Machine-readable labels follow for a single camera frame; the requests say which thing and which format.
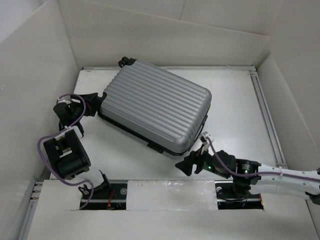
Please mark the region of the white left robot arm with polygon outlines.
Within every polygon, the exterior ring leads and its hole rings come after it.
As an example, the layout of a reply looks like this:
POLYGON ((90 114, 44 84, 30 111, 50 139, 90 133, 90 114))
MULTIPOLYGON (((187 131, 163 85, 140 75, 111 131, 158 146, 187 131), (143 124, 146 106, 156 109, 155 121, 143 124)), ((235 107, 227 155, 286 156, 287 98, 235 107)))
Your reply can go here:
POLYGON ((63 184, 92 184, 88 179, 72 183, 76 176, 90 170, 91 161, 80 139, 84 137, 83 117, 94 117, 107 94, 65 94, 56 100, 53 112, 58 117, 59 131, 42 137, 37 150, 47 169, 63 184))

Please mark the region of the grey hard-shell suitcase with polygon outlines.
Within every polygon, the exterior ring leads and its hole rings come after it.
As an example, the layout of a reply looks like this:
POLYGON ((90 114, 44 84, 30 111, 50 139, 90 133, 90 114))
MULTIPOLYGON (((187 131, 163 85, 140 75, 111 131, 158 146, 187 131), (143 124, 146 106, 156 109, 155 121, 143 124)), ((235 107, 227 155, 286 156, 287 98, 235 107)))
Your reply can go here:
POLYGON ((208 118, 210 90, 140 59, 124 56, 118 65, 98 116, 159 153, 188 152, 208 118))

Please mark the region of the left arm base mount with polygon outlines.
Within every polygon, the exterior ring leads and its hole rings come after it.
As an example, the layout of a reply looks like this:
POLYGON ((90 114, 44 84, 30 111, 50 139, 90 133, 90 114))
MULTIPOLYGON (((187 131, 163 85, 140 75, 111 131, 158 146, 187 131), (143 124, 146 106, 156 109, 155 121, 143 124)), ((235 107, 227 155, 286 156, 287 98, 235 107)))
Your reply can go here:
POLYGON ((127 209, 127 181, 111 181, 110 187, 98 187, 93 192, 92 198, 90 197, 90 189, 86 184, 80 186, 81 200, 79 207, 81 210, 109 210, 109 211, 122 211, 127 209))

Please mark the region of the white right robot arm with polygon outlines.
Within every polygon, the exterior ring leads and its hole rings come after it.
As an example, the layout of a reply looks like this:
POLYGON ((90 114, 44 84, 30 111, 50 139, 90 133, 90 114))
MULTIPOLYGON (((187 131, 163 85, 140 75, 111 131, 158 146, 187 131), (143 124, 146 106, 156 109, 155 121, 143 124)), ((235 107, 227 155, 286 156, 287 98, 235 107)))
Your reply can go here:
POLYGON ((301 197, 313 204, 320 203, 320 172, 295 171, 272 167, 257 161, 239 159, 223 150, 211 155, 208 150, 192 151, 175 164, 185 175, 205 170, 232 183, 217 191, 224 201, 241 201, 258 194, 280 194, 301 197))

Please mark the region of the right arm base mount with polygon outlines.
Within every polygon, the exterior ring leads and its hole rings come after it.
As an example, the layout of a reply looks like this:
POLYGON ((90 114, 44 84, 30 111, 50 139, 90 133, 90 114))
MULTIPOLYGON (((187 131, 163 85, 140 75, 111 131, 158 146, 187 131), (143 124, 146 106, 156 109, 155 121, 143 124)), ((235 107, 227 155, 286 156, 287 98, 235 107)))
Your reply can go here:
POLYGON ((218 210, 264 210, 260 194, 237 194, 231 181, 216 181, 215 191, 218 210))

